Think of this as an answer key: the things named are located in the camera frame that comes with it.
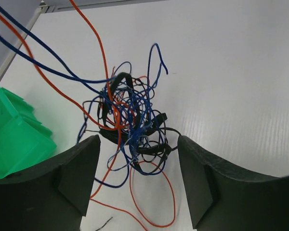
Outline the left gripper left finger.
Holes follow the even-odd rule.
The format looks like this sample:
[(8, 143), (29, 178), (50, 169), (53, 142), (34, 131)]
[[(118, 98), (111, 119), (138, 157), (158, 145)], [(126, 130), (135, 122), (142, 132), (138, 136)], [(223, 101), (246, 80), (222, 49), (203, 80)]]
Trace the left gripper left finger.
[(87, 214), (101, 141), (90, 136), (0, 179), (0, 231), (78, 231)]

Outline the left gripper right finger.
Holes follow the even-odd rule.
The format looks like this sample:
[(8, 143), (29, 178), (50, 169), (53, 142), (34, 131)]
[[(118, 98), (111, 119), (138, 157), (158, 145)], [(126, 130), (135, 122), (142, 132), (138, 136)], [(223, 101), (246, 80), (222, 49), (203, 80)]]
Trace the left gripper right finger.
[(198, 231), (289, 231), (289, 175), (237, 166), (187, 136), (178, 155), (192, 227)]

